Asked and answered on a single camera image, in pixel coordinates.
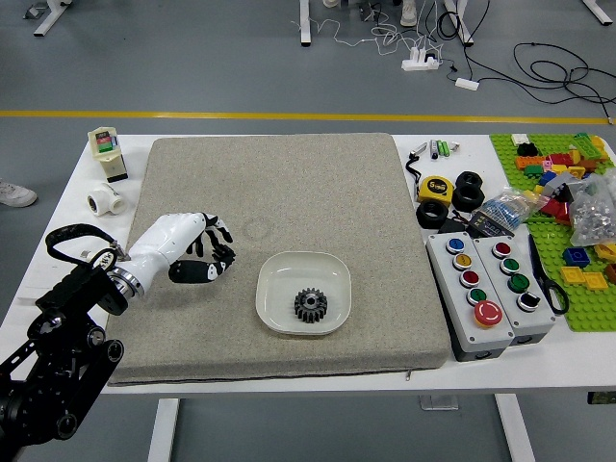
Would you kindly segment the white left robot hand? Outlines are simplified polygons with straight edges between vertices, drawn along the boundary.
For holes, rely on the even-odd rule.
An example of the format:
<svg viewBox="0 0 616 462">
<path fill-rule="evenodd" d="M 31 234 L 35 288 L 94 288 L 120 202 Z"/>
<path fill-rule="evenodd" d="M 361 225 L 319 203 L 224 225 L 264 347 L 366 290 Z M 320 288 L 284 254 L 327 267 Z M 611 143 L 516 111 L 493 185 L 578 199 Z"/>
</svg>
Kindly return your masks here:
<svg viewBox="0 0 616 462">
<path fill-rule="evenodd" d="M 163 215 L 133 244 L 130 259 L 117 263 L 109 276 L 128 299 L 143 296 L 163 271 L 174 283 L 209 283 L 235 261 L 231 242 L 227 226 L 216 215 Z"/>
</svg>

